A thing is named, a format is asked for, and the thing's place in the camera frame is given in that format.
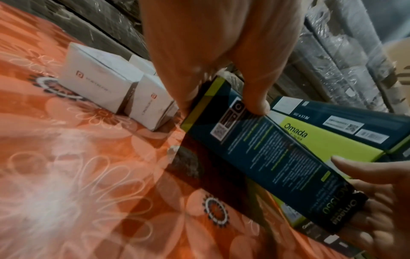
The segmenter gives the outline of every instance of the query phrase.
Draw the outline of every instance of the small white cardboard box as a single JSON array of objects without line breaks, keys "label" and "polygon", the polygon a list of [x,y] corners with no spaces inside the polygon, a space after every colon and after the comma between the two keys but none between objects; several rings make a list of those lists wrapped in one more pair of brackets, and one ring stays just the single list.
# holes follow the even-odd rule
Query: small white cardboard box
[{"label": "small white cardboard box", "polygon": [[129,62],[136,66],[139,70],[145,74],[155,76],[157,71],[155,70],[154,64],[140,56],[132,55]]},{"label": "small white cardboard box", "polygon": [[122,57],[70,43],[59,82],[62,86],[117,113],[144,73]]},{"label": "small white cardboard box", "polygon": [[131,94],[125,113],[154,131],[174,117],[176,102],[157,76],[145,74]]}]

